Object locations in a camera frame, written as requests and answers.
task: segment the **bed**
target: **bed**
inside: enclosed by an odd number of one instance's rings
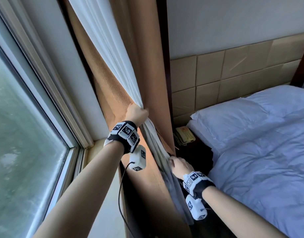
[[[289,237],[304,237],[304,89],[283,85],[191,115],[209,177]]]

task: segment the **white sheer curtain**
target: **white sheer curtain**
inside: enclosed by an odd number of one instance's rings
[[[143,103],[134,70],[121,39],[109,0],[69,0],[82,26],[94,46],[132,100],[143,108]],[[165,151],[155,127],[147,119],[141,128],[146,142],[158,164],[171,198],[188,224],[193,218],[185,203],[180,185],[168,165],[169,155]]]

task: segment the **black cable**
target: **black cable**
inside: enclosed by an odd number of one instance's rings
[[[121,216],[122,216],[122,219],[123,219],[124,223],[126,224],[126,227],[129,229],[129,231],[130,231],[132,237],[134,238],[134,235],[133,235],[132,231],[130,230],[130,227],[129,227],[128,223],[126,222],[126,220],[125,220],[125,218],[124,218],[124,216],[123,216],[123,214],[122,214],[121,208],[120,208],[120,193],[121,193],[121,187],[122,187],[122,180],[123,180],[124,174],[126,173],[126,169],[129,167],[130,164],[134,164],[134,162],[130,162],[130,163],[126,166],[126,168],[125,168],[125,170],[124,170],[124,172],[123,172],[122,178],[121,178],[120,188],[119,188],[119,196],[118,196],[118,205],[119,205],[119,211],[120,211],[120,214],[121,214]]]

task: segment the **white cube sensor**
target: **white cube sensor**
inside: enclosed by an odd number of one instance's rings
[[[187,195],[186,204],[194,218],[194,220],[203,220],[207,216],[207,210],[205,209],[201,199],[194,199],[191,195]]]
[[[146,150],[142,145],[138,145],[133,153],[130,153],[130,161],[134,164],[130,164],[129,168],[135,171],[140,171],[146,167]]]

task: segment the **brown curtain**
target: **brown curtain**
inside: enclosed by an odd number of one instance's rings
[[[115,19],[130,57],[145,108],[162,136],[164,147],[174,151],[174,140],[167,99],[162,45],[156,0],[110,0]],[[109,129],[122,121],[133,101],[112,74],[83,29],[68,0],[64,0],[68,17],[83,55],[95,79],[95,88]],[[160,237],[190,237],[188,225],[177,212],[158,166],[146,148],[146,168],[128,175],[140,195],[149,219]],[[129,156],[122,157],[128,164]]]

